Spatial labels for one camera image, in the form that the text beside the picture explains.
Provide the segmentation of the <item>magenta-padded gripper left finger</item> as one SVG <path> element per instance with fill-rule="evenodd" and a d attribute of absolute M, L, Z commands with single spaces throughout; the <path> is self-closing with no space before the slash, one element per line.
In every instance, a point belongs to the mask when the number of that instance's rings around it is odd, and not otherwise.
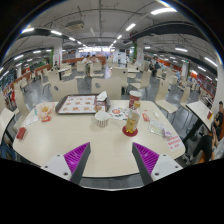
<path fill-rule="evenodd" d="M 42 169 L 72 183 L 79 184 L 91 153 L 90 143 L 82 144 L 66 154 L 56 154 Z"/>

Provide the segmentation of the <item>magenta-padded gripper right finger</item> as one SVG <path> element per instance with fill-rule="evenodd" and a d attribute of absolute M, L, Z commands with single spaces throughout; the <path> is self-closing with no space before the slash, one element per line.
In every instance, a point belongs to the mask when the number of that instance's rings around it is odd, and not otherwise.
<path fill-rule="evenodd" d="M 182 169 L 182 166 L 167 154 L 159 155 L 138 143 L 132 144 L 132 153 L 144 185 Z"/>

